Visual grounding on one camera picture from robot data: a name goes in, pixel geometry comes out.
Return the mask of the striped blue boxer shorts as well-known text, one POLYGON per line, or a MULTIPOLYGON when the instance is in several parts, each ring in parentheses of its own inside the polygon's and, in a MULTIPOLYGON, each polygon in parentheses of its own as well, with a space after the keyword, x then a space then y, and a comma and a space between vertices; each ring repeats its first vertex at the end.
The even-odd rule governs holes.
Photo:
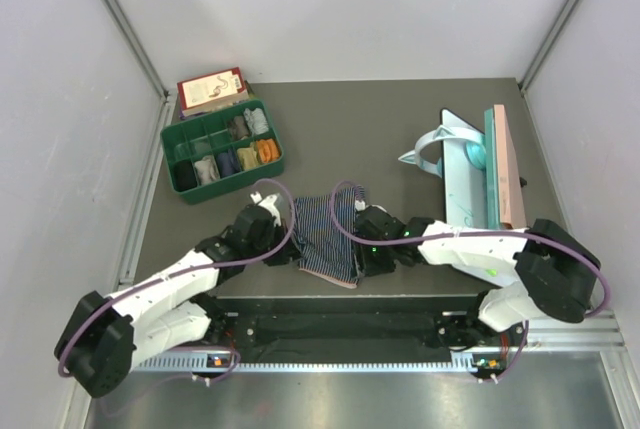
POLYGON ((296 222, 292 239, 300 271, 346 289, 355 289, 360 274, 353 241, 342 234, 330 215, 330 195, 294 200, 296 222))

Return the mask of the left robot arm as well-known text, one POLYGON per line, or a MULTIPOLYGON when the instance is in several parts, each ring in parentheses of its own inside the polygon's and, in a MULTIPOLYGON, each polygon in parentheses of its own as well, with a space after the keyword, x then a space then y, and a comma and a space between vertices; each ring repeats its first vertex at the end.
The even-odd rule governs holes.
POLYGON ((231 225, 168 268, 129 289, 83 296, 54 349, 61 375, 97 399, 167 350, 199 340, 209 346, 220 343, 227 323, 208 310, 204 295, 250 264, 292 260, 286 208, 278 194, 256 196, 231 225))

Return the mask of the black underwear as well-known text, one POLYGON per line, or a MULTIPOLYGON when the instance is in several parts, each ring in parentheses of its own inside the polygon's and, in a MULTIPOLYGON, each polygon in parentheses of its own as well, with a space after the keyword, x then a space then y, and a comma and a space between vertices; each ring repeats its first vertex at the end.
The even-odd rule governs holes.
POLYGON ((175 163, 172 169, 174 188, 177 192, 185 192, 198 186, 194 166, 190 160, 182 160, 175 163))

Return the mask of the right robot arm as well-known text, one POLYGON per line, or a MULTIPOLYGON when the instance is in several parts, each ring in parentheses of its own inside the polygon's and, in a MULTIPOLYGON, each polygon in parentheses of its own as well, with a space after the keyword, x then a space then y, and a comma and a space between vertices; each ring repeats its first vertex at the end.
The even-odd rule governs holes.
POLYGON ((526 320, 582 322, 600 270, 588 249, 547 219, 529 228, 472 229, 420 217, 403 223, 368 206, 356 215, 353 240, 367 276, 428 264, 487 278, 493 287, 478 295, 466 321, 469 337, 481 345, 526 320))

